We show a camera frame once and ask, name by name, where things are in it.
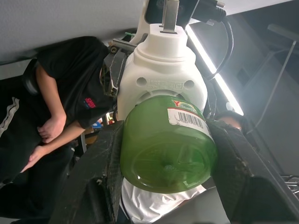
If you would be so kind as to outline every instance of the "black cable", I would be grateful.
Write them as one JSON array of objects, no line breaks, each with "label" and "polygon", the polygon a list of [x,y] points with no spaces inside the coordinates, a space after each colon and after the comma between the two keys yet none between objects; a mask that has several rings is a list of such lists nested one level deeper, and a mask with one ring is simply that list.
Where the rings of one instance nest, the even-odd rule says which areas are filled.
[{"label": "black cable", "polygon": [[234,49],[234,35],[233,35],[232,26],[230,25],[230,23],[226,17],[222,20],[222,24],[224,25],[224,28],[228,35],[228,49],[226,51],[226,54],[225,54],[222,62],[220,63],[219,67],[217,68],[216,72],[207,77],[207,79],[209,81],[212,80],[213,78],[215,78],[215,75],[218,74],[223,69],[223,67],[229,61],[229,59],[233,53],[233,49]]}]

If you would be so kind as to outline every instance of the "bottle label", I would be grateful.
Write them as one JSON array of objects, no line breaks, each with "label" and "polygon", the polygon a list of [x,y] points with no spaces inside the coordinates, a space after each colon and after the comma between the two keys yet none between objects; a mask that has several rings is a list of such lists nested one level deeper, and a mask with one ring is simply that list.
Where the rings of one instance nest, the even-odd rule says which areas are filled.
[{"label": "bottle label", "polygon": [[179,125],[198,130],[213,140],[206,122],[199,115],[183,109],[168,108],[167,110],[169,123],[171,125]]}]

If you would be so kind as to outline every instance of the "gray wall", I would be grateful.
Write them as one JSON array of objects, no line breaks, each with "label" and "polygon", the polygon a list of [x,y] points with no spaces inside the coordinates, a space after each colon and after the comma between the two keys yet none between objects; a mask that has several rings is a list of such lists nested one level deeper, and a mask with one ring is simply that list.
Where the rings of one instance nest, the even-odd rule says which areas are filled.
[{"label": "gray wall", "polygon": [[[235,38],[232,57],[221,72],[222,77],[237,98],[246,117],[254,124],[260,119],[266,102],[282,65],[272,58],[263,67],[269,50],[256,36],[240,15],[229,17]],[[221,24],[214,27],[194,24],[193,30],[216,66],[221,62],[227,48],[225,29]],[[236,78],[244,69],[250,81],[244,87]],[[280,80],[264,119],[253,132],[264,157],[283,173],[299,174],[299,85],[285,72]],[[278,166],[271,159],[278,161]]]}]

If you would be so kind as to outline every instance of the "plastic bottle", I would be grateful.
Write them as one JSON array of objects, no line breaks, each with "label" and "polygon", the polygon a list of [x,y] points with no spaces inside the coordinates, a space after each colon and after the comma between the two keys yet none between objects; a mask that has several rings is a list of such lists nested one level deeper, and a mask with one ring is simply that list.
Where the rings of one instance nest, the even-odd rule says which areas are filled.
[{"label": "plastic bottle", "polygon": [[140,189],[164,194],[192,189],[210,177],[216,160],[204,117],[185,100],[149,98],[125,120],[121,170]]}]

